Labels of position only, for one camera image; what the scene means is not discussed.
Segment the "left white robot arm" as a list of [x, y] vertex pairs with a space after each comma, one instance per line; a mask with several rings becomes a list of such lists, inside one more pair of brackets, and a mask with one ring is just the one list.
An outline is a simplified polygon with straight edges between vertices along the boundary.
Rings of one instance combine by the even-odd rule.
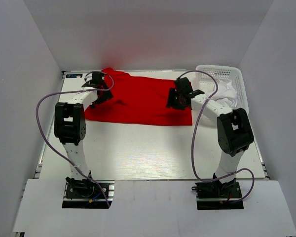
[[58, 102], [55, 106], [54, 135], [66, 151], [71, 177], [75, 180], [92, 177], [83, 149], [86, 135], [85, 110], [113, 98], [111, 89], [114, 82], [108, 86], [105, 77], [111, 78], [100, 71], [87, 73], [81, 91], [76, 92], [67, 102]]

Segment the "red t shirt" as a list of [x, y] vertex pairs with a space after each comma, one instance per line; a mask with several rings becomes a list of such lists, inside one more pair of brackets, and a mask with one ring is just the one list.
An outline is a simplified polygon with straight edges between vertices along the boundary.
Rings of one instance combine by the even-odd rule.
[[157, 126], [191, 126], [191, 109], [167, 108], [169, 89], [175, 87], [171, 79], [154, 79], [131, 76], [122, 71], [105, 68], [105, 83], [113, 98], [101, 104], [89, 106], [85, 118], [91, 121], [135, 123]]

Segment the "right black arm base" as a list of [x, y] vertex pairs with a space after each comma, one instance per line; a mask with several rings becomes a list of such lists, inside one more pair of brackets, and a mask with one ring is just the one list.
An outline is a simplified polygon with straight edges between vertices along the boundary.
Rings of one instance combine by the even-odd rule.
[[224, 189], [216, 183], [198, 182], [191, 190], [196, 194], [197, 210], [241, 210], [244, 209], [242, 192], [236, 181]]

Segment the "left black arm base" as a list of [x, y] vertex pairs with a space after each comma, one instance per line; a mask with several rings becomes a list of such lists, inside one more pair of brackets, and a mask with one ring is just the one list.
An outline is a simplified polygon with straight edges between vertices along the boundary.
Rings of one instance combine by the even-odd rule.
[[114, 181], [99, 185], [83, 179], [67, 177], [62, 201], [63, 209], [108, 209], [113, 201]]

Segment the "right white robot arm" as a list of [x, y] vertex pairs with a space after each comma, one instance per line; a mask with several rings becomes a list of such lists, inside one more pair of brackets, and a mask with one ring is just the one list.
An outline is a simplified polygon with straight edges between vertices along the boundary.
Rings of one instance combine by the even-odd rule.
[[[232, 109], [223, 106], [212, 99], [219, 88], [216, 80], [214, 81], [215, 90], [209, 96], [199, 89], [193, 90], [189, 79], [186, 77], [177, 78], [174, 84], [175, 87], [169, 90], [167, 107], [178, 110], [190, 108], [199, 112], [191, 142], [193, 173], [201, 182], [215, 182], [213, 192], [219, 197], [224, 197], [231, 190], [230, 182], [234, 181], [236, 174], [241, 172], [237, 169], [241, 157], [254, 141], [247, 112], [243, 108]], [[222, 151], [219, 165], [211, 179], [199, 177], [195, 168], [194, 145], [198, 123], [202, 115], [216, 121], [217, 139]]]

